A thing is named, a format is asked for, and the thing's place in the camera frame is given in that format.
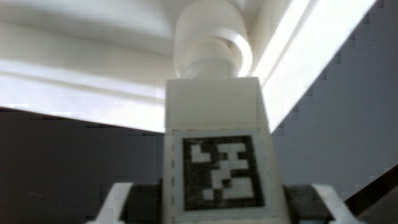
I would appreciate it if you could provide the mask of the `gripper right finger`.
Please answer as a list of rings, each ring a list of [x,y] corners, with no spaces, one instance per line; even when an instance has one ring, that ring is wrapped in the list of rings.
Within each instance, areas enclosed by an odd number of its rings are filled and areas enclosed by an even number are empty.
[[[313,188],[332,215],[332,220],[329,221],[329,224],[366,224],[362,221],[357,220],[332,186],[323,184],[313,184]]]

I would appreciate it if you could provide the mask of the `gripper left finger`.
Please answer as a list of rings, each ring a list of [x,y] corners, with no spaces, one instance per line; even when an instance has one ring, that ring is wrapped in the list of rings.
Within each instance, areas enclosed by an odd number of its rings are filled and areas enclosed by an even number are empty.
[[[131,183],[115,183],[112,185],[98,216],[85,224],[124,224],[121,213],[131,186]]]

